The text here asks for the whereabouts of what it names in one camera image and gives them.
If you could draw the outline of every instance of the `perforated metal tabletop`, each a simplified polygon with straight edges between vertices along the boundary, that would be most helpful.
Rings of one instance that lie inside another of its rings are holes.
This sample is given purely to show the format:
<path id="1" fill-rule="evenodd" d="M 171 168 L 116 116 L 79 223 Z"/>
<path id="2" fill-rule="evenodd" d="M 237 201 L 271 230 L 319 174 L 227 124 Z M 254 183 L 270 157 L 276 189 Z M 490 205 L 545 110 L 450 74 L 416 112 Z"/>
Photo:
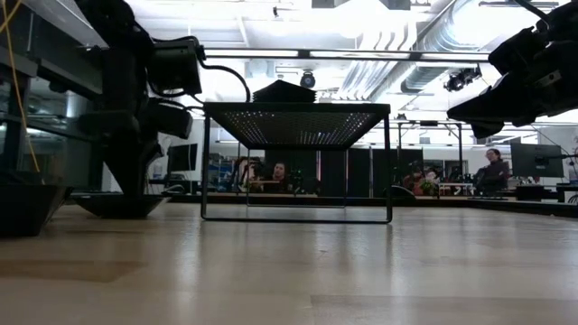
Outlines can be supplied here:
<path id="1" fill-rule="evenodd" d="M 385 104 L 206 103 L 204 109 L 251 150 L 347 150 L 389 115 Z"/>

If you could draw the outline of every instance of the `metal mesh table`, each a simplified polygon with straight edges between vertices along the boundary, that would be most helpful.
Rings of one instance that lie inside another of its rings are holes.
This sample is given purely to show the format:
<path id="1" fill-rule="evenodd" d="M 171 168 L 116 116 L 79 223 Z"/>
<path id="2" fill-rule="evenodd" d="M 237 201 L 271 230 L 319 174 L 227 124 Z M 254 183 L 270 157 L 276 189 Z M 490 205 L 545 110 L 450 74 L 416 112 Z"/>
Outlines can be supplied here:
<path id="1" fill-rule="evenodd" d="M 386 151 L 389 144 L 389 105 L 382 104 L 310 104 L 310 103 L 206 103 L 202 155 L 201 216 L 207 220 L 272 221 L 269 219 L 209 218 L 207 200 L 209 185 L 210 120 L 214 119 L 227 132 L 250 150 L 315 150 L 343 151 L 363 135 L 384 122 Z M 390 189 L 389 160 L 386 187 Z M 351 223 L 389 223 L 392 220 L 391 190 L 387 191 L 386 221 L 344 220 Z M 280 220 L 275 222 L 302 222 Z"/>

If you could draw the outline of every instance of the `yellow cable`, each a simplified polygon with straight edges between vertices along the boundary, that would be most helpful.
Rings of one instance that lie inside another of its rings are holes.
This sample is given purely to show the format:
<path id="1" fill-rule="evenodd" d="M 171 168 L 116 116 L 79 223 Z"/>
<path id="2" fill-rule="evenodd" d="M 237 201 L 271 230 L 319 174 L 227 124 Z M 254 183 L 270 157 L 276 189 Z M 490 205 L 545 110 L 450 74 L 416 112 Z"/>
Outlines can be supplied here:
<path id="1" fill-rule="evenodd" d="M 10 65 L 12 66 L 12 77 L 14 79 L 16 98 L 18 99 L 18 107 L 20 108 L 20 114 L 21 114 L 21 118 L 22 118 L 22 127 L 24 128 L 24 136 L 26 137 L 26 140 L 28 142 L 28 147 L 30 148 L 30 154 L 33 157 L 34 168 L 36 169 L 36 172 L 40 173 L 40 166 L 38 165 L 38 161 L 36 160 L 36 154 L 34 153 L 33 143 L 32 143 L 32 140 L 30 139 L 30 137 L 28 136 L 28 128 L 26 127 L 26 114 L 24 113 L 24 105 L 22 102 L 22 97 L 20 96 L 20 88 L 18 87 L 18 76 L 16 74 L 16 66 L 14 64 L 14 53 L 12 51 L 12 38 L 10 37 L 10 27 L 8 26 L 8 24 L 10 23 L 11 17 L 8 16 L 8 11 L 6 10 L 6 0 L 3 0 L 3 3 L 4 3 L 3 11 L 4 11 L 5 24 L 0 26 L 0 33 L 2 32 L 2 30 L 4 28 L 6 29 L 6 38 L 8 39 L 8 55 L 10 57 Z M 18 3 L 14 7 L 14 10 L 11 12 L 11 14 L 13 14 L 16 11 L 17 6 L 19 4 L 20 4 L 20 1 L 18 1 Z"/>
<path id="2" fill-rule="evenodd" d="M 4 8 L 6 8 L 6 0 L 3 0 L 2 2 L 4 3 Z M 14 15 L 16 14 L 16 10 L 18 10 L 18 7 L 20 6 L 21 3 L 22 3 L 22 0 L 18 0 L 16 5 L 14 5 L 14 8 L 12 8 L 12 11 L 8 15 L 8 17 L 6 17 L 6 14 L 4 14 L 4 22 L 0 25 L 0 33 L 2 33 L 4 31 L 4 29 L 8 27 L 8 23 L 10 23 L 10 21 L 12 20 Z"/>

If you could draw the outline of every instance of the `computer monitor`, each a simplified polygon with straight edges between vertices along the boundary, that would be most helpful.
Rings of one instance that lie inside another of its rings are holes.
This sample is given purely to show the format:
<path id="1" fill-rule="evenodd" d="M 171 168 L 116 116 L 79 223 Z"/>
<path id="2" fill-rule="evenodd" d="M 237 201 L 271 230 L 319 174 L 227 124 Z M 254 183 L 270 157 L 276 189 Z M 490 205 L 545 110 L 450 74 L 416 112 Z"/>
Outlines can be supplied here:
<path id="1" fill-rule="evenodd" d="M 169 148 L 169 172 L 194 171 L 197 167 L 197 144 Z"/>
<path id="2" fill-rule="evenodd" d="M 564 177 L 558 145 L 511 144 L 512 173 L 521 177 Z"/>

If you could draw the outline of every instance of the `wooden floor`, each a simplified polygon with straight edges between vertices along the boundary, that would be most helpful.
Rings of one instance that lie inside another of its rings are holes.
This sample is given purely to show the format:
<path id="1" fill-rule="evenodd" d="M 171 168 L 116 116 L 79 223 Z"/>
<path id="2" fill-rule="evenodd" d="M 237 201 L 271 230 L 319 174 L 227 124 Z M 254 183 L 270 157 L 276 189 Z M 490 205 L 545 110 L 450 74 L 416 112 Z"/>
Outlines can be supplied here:
<path id="1" fill-rule="evenodd" d="M 100 220 L 65 207 L 40 237 L 3 239 L 0 322 L 578 323 L 578 223 L 569 219 L 395 209 L 391 226 L 244 224 L 203 223 L 198 211 L 168 204 L 147 220 Z"/>

